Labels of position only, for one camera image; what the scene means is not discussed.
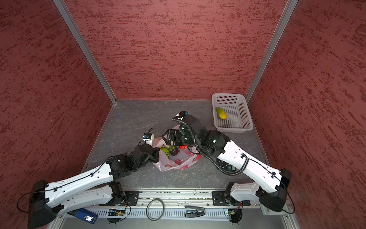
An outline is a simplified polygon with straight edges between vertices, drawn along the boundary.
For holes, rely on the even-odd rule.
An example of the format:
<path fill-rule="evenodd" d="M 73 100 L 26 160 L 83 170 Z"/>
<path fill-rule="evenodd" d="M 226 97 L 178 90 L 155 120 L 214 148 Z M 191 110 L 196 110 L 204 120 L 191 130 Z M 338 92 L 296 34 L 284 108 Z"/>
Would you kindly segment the pink printed plastic bag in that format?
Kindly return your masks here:
<path fill-rule="evenodd" d="M 166 145 L 164 140 L 161 137 L 156 137 L 152 143 L 154 148 L 161 148 L 169 146 Z M 179 153 L 176 156 L 168 157 L 161 149 L 159 151 L 159 161 L 157 163 L 153 163 L 155 167 L 157 167 L 161 172 L 169 171 L 169 170 L 184 170 L 187 169 L 194 164 L 196 164 L 200 159 L 201 155 L 198 154 L 195 147 L 188 147 L 188 149 L 181 150 L 179 146 L 175 146 Z"/>

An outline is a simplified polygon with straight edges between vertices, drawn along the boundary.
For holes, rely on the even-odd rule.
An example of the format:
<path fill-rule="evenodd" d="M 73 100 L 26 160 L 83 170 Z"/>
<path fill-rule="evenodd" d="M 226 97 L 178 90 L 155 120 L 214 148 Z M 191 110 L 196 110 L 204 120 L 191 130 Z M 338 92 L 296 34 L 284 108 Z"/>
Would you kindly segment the yellow green mango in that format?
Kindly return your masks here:
<path fill-rule="evenodd" d="M 225 111 L 222 108 L 217 107 L 215 110 L 216 110 L 219 118 L 221 118 L 223 120 L 227 119 L 227 114 L 225 113 Z"/>

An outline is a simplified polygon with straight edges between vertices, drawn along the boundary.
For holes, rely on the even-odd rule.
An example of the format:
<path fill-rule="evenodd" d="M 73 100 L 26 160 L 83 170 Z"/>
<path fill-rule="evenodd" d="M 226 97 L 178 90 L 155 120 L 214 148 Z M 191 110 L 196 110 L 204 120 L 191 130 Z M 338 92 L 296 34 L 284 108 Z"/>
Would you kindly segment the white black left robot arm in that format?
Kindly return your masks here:
<path fill-rule="evenodd" d="M 60 215 L 92 205 L 127 206 L 128 197 L 118 179 L 148 163 L 157 163 L 159 151 L 144 143 L 129 154 L 110 156 L 96 168 L 74 177 L 36 182 L 29 198 L 28 228 L 43 227 Z"/>

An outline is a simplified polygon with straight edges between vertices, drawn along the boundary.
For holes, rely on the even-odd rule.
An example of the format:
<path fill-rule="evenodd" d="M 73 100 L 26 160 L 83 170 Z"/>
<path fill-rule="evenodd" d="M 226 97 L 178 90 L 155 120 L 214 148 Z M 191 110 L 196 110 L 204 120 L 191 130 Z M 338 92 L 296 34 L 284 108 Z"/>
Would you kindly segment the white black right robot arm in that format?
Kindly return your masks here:
<path fill-rule="evenodd" d="M 179 124 L 177 129 L 169 129 L 162 135 L 168 146 L 195 147 L 198 154 L 210 160 L 227 176 L 245 174 L 257 188 L 254 196 L 266 208 L 274 212 L 284 212 L 290 197 L 288 186 L 291 172 L 275 169 L 241 149 L 232 139 L 218 130 L 207 130 L 200 121 L 185 113 L 172 118 Z"/>

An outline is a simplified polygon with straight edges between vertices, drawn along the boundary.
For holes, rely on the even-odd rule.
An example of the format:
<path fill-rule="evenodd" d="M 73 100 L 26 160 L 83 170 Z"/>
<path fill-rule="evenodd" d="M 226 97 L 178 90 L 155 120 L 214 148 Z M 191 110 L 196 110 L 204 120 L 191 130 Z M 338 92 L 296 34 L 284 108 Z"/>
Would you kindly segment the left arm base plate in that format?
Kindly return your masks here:
<path fill-rule="evenodd" d="M 112 194 L 112 199 L 107 202 L 106 206 L 136 206 L 138 198 L 139 198 L 139 191 L 122 191 L 118 193 Z"/>

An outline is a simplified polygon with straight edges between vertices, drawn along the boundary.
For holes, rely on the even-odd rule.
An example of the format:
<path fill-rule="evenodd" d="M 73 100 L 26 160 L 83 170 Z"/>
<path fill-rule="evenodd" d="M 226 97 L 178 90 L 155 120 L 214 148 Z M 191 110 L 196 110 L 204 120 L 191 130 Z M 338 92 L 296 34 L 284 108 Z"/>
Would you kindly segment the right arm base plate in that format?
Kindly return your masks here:
<path fill-rule="evenodd" d="M 224 191 L 212 191 L 213 205 L 217 207 L 230 206 L 230 207 L 249 207 L 251 202 L 249 200 L 237 201 L 229 195 L 226 195 Z"/>

